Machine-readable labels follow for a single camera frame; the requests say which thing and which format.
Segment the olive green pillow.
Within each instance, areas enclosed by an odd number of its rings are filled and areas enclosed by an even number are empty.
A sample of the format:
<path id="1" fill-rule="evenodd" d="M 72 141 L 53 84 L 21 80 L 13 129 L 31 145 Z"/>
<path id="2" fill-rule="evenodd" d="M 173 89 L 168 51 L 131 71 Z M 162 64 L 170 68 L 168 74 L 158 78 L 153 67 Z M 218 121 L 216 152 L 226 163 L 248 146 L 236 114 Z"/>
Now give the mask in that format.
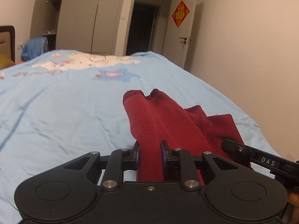
<path id="1" fill-rule="evenodd" d="M 0 53 L 0 69 L 1 70 L 5 69 L 5 68 L 9 68 L 14 65 L 16 65 L 14 61 L 12 61 L 4 53 Z"/>

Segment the grey built-in wardrobe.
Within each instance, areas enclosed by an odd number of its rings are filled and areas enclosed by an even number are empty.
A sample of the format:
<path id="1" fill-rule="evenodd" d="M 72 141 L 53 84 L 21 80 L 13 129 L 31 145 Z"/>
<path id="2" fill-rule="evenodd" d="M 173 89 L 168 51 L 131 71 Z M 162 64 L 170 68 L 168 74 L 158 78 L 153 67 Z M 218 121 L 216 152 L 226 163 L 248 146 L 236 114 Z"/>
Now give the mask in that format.
<path id="1" fill-rule="evenodd" d="M 113 55 L 123 0 L 35 0 L 30 37 L 52 49 Z"/>

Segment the white bedroom door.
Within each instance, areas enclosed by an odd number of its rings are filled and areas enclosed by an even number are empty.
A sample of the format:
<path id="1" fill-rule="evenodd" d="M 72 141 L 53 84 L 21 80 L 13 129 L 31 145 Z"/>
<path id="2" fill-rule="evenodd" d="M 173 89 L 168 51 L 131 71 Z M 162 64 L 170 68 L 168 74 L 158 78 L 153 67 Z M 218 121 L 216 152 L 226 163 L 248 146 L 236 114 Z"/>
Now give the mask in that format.
<path id="1" fill-rule="evenodd" d="M 187 64 L 187 52 L 189 50 L 190 42 L 189 44 L 182 45 L 180 43 L 179 37 L 189 37 L 191 40 L 197 0 L 183 0 L 189 8 L 190 12 L 182 22 L 180 27 L 177 28 L 171 16 L 180 1 L 181 0 L 172 0 L 171 2 L 162 55 L 180 68 L 185 69 Z"/>

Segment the brown padded bed headboard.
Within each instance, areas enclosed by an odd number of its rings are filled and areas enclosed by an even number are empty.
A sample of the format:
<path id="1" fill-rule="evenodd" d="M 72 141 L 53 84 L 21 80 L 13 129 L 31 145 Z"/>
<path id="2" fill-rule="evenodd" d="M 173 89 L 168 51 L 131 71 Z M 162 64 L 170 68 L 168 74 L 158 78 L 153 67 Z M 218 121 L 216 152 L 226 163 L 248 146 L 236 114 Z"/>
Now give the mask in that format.
<path id="1" fill-rule="evenodd" d="M 1 53 L 15 62 L 15 27 L 6 25 L 0 27 Z"/>

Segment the blue clothes pile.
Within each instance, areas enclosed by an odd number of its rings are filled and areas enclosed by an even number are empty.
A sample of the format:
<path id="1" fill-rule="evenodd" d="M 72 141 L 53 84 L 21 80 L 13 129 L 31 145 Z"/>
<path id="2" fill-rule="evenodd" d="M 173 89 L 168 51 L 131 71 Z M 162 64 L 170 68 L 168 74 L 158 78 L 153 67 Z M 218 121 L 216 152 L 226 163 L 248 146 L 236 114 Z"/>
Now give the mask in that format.
<path id="1" fill-rule="evenodd" d="M 45 36 L 30 38 L 23 46 L 21 61 L 27 62 L 48 51 L 48 39 Z"/>

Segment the red fu door decoration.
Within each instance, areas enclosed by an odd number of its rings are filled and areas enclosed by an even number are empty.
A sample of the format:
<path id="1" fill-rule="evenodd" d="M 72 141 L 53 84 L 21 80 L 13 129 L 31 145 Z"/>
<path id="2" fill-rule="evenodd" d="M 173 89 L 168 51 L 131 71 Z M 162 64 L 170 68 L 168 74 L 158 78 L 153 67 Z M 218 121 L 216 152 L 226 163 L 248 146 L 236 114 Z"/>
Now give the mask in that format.
<path id="1" fill-rule="evenodd" d="M 180 27 L 189 12 L 190 10 L 185 2 L 181 0 L 171 16 L 177 28 Z"/>

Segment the light blue printed bed sheet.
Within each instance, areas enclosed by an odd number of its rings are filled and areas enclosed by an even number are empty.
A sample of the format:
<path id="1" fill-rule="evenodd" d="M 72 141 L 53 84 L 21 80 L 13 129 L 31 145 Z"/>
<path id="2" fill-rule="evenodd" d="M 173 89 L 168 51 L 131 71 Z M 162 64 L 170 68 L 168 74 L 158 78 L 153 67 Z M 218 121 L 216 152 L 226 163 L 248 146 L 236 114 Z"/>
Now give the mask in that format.
<path id="1" fill-rule="evenodd" d="M 55 50 L 1 71 L 1 223 L 18 223 L 22 181 L 91 151 L 131 148 L 123 95 L 153 89 L 181 107 L 230 114 L 245 144 L 274 154 L 256 122 L 229 98 L 165 57 L 109 59 Z"/>

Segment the dark red knit shirt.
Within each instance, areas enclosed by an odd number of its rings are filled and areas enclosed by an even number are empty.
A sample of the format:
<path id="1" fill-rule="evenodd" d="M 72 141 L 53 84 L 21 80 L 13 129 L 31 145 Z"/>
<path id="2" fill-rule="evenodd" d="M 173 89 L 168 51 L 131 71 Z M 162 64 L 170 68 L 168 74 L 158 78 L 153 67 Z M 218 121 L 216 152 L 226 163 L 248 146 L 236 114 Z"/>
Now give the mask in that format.
<path id="1" fill-rule="evenodd" d="M 130 90 L 123 96 L 130 130 L 140 148 L 137 180 L 164 181 L 161 142 L 170 148 L 188 150 L 200 156 L 210 151 L 230 159 L 221 148 L 223 140 L 238 143 L 243 140 L 230 114 L 207 116 L 201 106 L 182 108 L 168 95 L 154 89 L 145 96 L 140 90 Z"/>

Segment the orange bed sheet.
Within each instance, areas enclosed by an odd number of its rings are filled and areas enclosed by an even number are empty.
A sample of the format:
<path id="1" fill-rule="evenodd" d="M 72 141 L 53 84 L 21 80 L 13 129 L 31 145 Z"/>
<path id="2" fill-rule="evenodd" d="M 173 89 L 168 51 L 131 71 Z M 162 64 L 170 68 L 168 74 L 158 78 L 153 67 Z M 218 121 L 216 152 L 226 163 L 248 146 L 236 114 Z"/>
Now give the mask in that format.
<path id="1" fill-rule="evenodd" d="M 25 63 L 25 62 L 23 62 L 23 61 L 15 62 L 16 65 L 20 65 L 20 64 L 23 64 L 23 63 Z"/>

